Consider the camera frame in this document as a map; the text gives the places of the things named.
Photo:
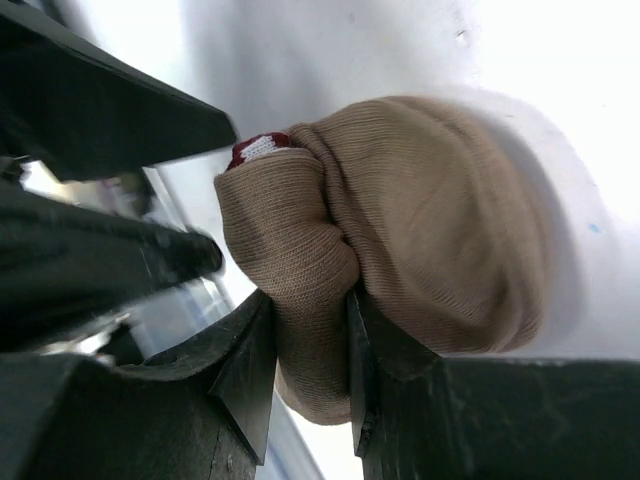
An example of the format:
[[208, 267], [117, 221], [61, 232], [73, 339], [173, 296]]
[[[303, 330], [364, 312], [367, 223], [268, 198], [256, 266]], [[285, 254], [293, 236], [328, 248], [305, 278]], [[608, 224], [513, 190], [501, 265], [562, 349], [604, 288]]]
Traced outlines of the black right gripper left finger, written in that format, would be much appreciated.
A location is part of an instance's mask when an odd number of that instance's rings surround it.
[[272, 302], [255, 291], [190, 339], [123, 367], [124, 465], [261, 465], [276, 354]]

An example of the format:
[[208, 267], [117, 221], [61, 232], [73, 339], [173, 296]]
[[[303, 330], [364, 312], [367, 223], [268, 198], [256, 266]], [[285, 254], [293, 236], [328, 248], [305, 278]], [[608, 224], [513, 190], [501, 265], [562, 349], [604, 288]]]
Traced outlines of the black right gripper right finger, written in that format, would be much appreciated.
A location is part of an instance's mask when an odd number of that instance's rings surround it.
[[428, 414], [420, 403], [441, 357], [389, 320], [362, 289], [348, 295], [346, 313], [355, 454], [366, 457], [383, 433], [420, 444]]

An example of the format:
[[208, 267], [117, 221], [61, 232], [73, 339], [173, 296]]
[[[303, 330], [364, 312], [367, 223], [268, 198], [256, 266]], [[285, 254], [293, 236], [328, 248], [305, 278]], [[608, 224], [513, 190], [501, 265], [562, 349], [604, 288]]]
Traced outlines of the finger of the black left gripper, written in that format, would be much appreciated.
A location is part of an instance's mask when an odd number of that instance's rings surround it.
[[19, 350], [223, 265], [195, 231], [61, 203], [1, 184], [1, 347]]
[[63, 181], [232, 145], [227, 114], [123, 63], [37, 9], [1, 12], [1, 154]]

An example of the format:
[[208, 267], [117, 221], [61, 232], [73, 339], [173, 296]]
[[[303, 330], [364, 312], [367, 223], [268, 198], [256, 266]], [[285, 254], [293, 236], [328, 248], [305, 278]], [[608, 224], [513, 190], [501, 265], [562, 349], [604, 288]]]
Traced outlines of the tan sock with maroon cuff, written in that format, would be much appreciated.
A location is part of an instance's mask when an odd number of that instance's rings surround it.
[[214, 182], [228, 249], [274, 302], [276, 388], [306, 420], [351, 418], [346, 298], [439, 354], [501, 353], [548, 310], [546, 213], [456, 107], [392, 96], [235, 146]]

